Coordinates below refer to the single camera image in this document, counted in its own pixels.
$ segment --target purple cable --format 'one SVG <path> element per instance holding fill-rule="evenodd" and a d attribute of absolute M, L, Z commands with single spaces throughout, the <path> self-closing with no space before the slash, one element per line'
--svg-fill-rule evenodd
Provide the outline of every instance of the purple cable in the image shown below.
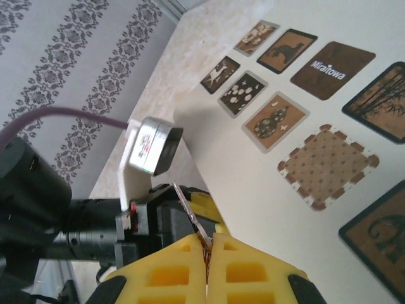
<path fill-rule="evenodd" d="M 86 118 L 88 120 L 93 120 L 102 124 L 110 125 L 116 128 L 126 130 L 128 123 L 121 122 L 112 118 L 96 115 L 89 112 L 84 112 L 71 108 L 63 108 L 58 106 L 47 106 L 32 110 L 28 113 L 24 113 L 17 119 L 14 119 L 7 126 L 0 130 L 0 153 L 2 153 L 6 146 L 17 136 L 19 131 L 21 131 L 25 126 L 29 125 L 31 122 L 46 116 L 74 116 L 79 118 Z"/>

